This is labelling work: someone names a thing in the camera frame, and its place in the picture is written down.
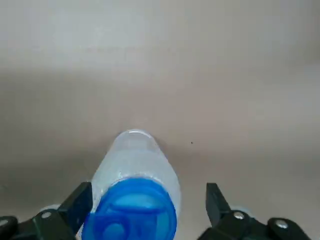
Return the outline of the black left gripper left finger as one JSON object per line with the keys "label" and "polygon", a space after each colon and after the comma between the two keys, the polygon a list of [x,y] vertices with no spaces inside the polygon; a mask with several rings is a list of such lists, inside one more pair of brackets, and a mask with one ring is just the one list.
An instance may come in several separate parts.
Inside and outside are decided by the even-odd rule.
{"label": "black left gripper left finger", "polygon": [[92,184],[82,182],[57,209],[45,209],[18,222],[13,215],[0,217],[2,240],[75,240],[92,209]]}

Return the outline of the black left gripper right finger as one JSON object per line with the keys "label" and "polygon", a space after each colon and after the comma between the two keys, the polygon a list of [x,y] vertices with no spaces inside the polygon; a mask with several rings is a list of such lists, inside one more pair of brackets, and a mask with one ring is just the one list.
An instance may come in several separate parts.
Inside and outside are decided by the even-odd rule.
{"label": "black left gripper right finger", "polygon": [[266,224],[242,210],[232,210],[216,183],[206,184],[205,208],[211,223],[201,240],[310,240],[294,221],[272,217]]}

